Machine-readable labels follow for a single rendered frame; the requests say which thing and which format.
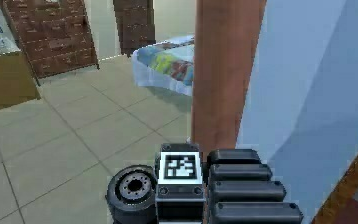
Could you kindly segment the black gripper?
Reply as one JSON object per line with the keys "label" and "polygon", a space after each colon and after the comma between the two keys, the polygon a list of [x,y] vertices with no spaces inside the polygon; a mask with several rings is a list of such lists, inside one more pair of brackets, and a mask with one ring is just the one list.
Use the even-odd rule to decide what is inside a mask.
{"label": "black gripper", "polygon": [[105,195],[113,224],[157,224],[156,183],[148,165],[131,165],[113,176]]}

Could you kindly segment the bed with colourful blanket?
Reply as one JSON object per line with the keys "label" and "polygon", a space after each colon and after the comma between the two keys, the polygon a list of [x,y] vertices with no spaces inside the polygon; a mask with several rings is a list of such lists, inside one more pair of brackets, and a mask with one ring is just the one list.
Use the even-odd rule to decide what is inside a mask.
{"label": "bed with colourful blanket", "polygon": [[179,36],[141,47],[131,56],[134,83],[192,95],[194,36]]}

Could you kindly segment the olive brown cupboard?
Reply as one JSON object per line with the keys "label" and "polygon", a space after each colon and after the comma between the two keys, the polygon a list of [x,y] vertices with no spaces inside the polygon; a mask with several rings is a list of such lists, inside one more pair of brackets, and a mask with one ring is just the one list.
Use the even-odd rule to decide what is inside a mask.
{"label": "olive brown cupboard", "polygon": [[7,38],[0,38],[0,110],[34,99],[40,94],[24,53]]}

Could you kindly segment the tall brown chest of drawers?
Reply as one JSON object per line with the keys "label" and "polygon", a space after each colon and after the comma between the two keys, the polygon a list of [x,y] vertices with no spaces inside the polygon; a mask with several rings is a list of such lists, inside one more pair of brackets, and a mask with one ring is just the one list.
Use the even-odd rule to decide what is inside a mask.
{"label": "tall brown chest of drawers", "polygon": [[153,0],[113,0],[121,53],[155,44]]}

